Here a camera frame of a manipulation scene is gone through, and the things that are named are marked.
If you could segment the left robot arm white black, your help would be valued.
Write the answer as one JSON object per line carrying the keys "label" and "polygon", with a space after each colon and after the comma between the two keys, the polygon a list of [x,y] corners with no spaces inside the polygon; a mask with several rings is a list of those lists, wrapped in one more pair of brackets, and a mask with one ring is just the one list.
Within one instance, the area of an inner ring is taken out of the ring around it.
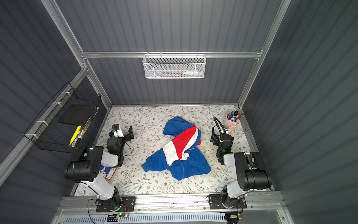
{"label": "left robot arm white black", "polygon": [[88,186],[97,195],[95,199],[97,212],[129,211],[128,201],[123,200],[118,189],[103,177],[101,167],[120,168],[123,165],[124,148],[128,141],[134,139],[132,127],[123,134],[118,124],[112,126],[107,140],[107,152],[103,146],[84,147],[77,151],[72,161],[64,170],[64,177],[75,183]]}

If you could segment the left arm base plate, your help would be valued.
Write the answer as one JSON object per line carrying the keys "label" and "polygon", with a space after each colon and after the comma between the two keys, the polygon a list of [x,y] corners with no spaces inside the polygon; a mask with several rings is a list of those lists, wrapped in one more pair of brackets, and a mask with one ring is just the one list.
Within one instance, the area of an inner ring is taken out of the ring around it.
{"label": "left arm base plate", "polygon": [[119,202],[115,202],[114,199],[109,200],[97,200],[96,212],[132,212],[136,197],[121,197]]}

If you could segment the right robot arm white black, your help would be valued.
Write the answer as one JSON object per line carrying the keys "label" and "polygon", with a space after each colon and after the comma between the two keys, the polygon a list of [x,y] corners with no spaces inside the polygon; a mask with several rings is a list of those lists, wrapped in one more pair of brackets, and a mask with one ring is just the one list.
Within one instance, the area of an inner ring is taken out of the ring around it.
{"label": "right robot arm white black", "polygon": [[245,195],[254,190],[268,189],[272,185],[270,174],[259,152],[233,153],[234,138],[219,128],[216,134],[212,128],[211,142],[218,147],[216,157],[224,166],[235,167],[236,180],[225,185],[220,194],[208,195],[212,210],[244,209],[246,208]]}

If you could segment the blue red white jacket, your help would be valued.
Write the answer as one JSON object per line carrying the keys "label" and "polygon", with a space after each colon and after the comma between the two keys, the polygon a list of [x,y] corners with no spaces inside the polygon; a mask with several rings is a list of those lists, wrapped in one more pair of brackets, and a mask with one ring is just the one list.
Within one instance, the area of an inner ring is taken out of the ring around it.
{"label": "blue red white jacket", "polygon": [[173,139],[146,159],[142,164],[145,172],[168,170],[178,181],[211,172],[209,163],[198,149],[201,130],[195,124],[174,117],[166,123],[163,134]]}

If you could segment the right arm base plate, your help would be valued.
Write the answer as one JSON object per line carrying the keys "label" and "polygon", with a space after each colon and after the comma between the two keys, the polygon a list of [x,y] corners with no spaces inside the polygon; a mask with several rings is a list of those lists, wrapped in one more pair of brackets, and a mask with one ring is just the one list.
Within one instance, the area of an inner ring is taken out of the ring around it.
{"label": "right arm base plate", "polygon": [[246,199],[237,198],[223,198],[221,194],[210,194],[206,196],[206,201],[209,202],[209,207],[212,210],[220,209],[246,209]]}

